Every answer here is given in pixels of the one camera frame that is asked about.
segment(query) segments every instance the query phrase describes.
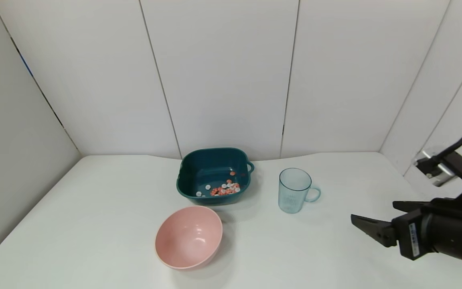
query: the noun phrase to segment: cup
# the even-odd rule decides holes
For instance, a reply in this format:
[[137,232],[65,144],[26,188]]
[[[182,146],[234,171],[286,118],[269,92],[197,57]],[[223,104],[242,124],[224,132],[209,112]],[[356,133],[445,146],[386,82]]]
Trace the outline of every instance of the cup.
[[[313,199],[307,199],[310,189],[318,192]],[[279,174],[279,208],[288,214],[295,214],[302,209],[305,201],[314,202],[322,194],[319,187],[311,185],[311,177],[307,172],[288,168]]]

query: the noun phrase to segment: tabletop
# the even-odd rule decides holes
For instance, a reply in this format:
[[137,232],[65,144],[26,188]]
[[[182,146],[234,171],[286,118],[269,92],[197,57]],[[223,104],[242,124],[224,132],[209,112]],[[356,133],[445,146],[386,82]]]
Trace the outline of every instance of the tabletop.
[[[424,201],[378,153],[319,153],[255,161],[238,203],[211,207],[221,247],[197,271],[174,271],[154,251],[161,223],[192,203],[176,190],[181,161],[88,156],[76,164],[0,245],[0,289],[220,289],[462,287],[462,261],[403,258],[355,228],[350,214],[390,221],[392,201]],[[286,214],[279,173],[306,170],[322,189]]]

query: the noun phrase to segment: label sticker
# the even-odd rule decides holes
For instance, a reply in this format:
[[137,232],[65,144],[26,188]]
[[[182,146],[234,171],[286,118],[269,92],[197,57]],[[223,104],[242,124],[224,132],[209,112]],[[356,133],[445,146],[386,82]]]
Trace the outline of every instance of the label sticker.
[[413,257],[420,255],[420,246],[418,245],[418,235],[416,234],[415,223],[409,224],[409,234],[411,236],[411,247],[413,248]]

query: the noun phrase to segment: cup handle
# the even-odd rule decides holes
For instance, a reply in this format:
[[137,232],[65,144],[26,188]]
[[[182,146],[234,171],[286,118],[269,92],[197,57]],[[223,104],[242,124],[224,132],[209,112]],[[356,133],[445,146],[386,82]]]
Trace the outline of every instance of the cup handle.
[[249,170],[249,174],[254,171],[254,165],[250,161],[247,161],[247,164],[251,166],[251,170]]
[[319,187],[317,187],[315,185],[312,185],[310,189],[316,190],[318,192],[318,195],[316,197],[314,197],[313,199],[305,199],[304,201],[306,201],[308,203],[313,203],[314,201],[318,200],[318,198],[320,198],[320,195],[322,194],[322,191],[320,190]]

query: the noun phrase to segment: bowl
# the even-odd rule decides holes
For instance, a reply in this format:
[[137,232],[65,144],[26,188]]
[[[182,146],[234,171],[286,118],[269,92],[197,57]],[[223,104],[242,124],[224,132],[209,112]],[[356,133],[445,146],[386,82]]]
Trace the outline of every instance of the bowl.
[[222,222],[203,206],[181,209],[168,217],[156,234],[156,255],[166,266],[187,271],[207,265],[222,240]]
[[[235,148],[197,150],[181,161],[178,192],[196,205],[216,206],[237,202],[251,183],[254,165],[247,155]],[[213,188],[220,188],[227,180],[239,184],[239,191],[226,195],[211,195]]]

